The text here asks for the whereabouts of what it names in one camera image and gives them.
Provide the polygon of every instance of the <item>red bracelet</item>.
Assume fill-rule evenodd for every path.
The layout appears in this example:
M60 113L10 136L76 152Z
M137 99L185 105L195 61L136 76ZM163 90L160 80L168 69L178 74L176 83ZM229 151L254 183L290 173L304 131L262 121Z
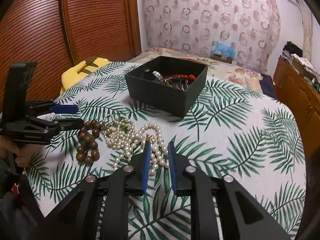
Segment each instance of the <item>red bracelet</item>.
M188 82L193 82L193 81L196 79L196 77L195 77L194 75L179 75L179 74L177 74L177 75L165 76L165 77L163 77L163 78L166 79L166 78L171 78L171 77L185 78L185 79L187 79Z

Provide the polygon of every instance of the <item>metal screw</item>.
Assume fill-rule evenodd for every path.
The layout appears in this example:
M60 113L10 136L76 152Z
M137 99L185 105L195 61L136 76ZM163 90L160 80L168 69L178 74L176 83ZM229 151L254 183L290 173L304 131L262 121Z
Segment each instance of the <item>metal screw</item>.
M97 179L97 177L94 175L88 175L85 177L86 182L94 182L96 179Z
M193 172L195 172L197 169L196 169L196 167L194 167L194 166L188 166L188 167L186 167L186 171L187 172L190 172L190 173L193 173Z
M234 178L231 175L226 175L223 177L225 182L233 182Z
M123 170L125 172L131 172L131 171L133 171L133 167L131 165L126 165L123 167Z

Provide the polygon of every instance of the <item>wooden cabinet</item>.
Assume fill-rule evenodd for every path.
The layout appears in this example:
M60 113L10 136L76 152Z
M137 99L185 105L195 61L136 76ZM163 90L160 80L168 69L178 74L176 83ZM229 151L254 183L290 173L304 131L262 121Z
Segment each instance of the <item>wooden cabinet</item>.
M294 114L307 157L320 147L320 94L281 59L274 82L279 100Z

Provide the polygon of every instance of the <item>wooden wardrobe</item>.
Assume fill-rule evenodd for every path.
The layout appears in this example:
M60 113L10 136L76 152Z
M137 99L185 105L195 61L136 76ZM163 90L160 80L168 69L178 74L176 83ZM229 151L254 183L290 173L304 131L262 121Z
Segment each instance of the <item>wooden wardrobe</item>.
M137 0L14 0L0 22L0 104L10 64L38 62L28 99L56 98L61 74L97 56L141 53Z

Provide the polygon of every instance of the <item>pearl necklace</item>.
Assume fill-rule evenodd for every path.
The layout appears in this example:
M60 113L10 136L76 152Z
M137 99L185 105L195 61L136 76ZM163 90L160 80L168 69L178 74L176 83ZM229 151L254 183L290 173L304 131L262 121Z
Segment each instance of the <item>pearl necklace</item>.
M139 153L143 153L144 145L146 143L144 132L148 129L152 129L156 133L156 135L153 136L153 144L151 143L151 169L149 175L154 176L156 170L160 166L164 166L167 169L169 168L169 160L167 159L168 149L162 139L161 127L156 123L150 122L149 124L145 124L138 132L136 132L132 120L128 120L125 117L115 118L113 115L107 114L103 119L102 124L105 125L102 134L106 140L106 145L113 150L123 150L123 154L120 154L112 165L113 171L118 169L121 160L126 160L130 163L132 152L139 143L142 147Z

